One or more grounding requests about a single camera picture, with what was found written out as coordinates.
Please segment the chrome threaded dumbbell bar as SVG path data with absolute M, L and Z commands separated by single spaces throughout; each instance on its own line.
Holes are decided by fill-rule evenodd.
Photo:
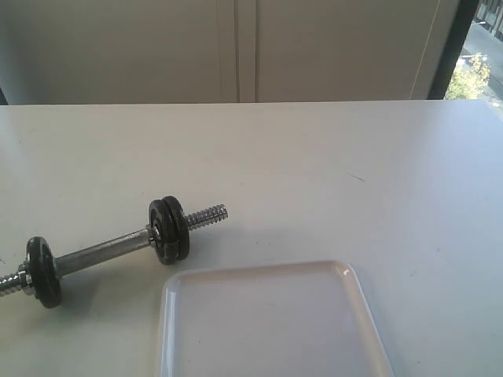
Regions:
M 227 219 L 228 210 L 225 205 L 218 204 L 191 214 L 185 214 L 185 218 L 188 221 L 189 232 L 191 232 Z M 53 255 L 58 279 L 61 283 L 62 278 L 67 275 L 88 269 L 146 247 L 152 247 L 154 249 L 154 239 L 149 223 L 144 228 L 124 236 L 60 257 Z M 19 267 L 21 265 L 28 267 L 27 252 L 25 259 Z M 15 273 L 5 275 L 1 278 L 1 296 L 5 297 L 18 291 L 22 290 L 17 269 Z

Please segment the black weight plate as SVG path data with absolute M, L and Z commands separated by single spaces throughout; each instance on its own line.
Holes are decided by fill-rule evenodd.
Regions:
M 189 255 L 190 238 L 189 238 L 189 225 L 185 218 L 182 205 L 174 196 L 165 196 L 164 203 L 167 205 L 171 212 L 171 217 L 174 220 L 174 227 L 178 237 L 178 261 L 186 259 Z

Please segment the black plate near thread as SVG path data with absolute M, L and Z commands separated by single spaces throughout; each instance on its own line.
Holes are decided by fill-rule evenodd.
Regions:
M 163 200 L 150 203 L 149 225 L 157 258 L 164 265 L 173 265 L 178 260 L 179 236 L 173 214 Z

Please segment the white rectangular tray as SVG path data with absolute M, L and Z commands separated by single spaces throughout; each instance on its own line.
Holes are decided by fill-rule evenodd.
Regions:
M 296 262 L 173 275 L 158 376 L 391 376 L 352 267 Z

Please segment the black plate far end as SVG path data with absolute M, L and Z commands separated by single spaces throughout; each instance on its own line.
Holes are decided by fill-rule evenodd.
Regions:
M 35 297 L 47 309 L 59 306 L 62 302 L 61 284 L 48 243 L 41 236 L 32 237 L 26 252 Z

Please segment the chrome collar nut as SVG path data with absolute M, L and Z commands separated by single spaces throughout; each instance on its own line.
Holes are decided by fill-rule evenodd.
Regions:
M 29 272 L 29 268 L 26 266 L 21 265 L 18 268 L 18 275 L 20 279 L 20 286 L 21 290 L 26 294 L 26 295 L 33 295 L 34 294 L 34 288 L 33 288 L 33 282 L 32 282 L 32 277 Z

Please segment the dark window frame post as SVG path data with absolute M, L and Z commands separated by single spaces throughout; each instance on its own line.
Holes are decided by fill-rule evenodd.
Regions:
M 479 1 L 460 0 L 428 91 L 428 100 L 442 100 L 471 27 Z

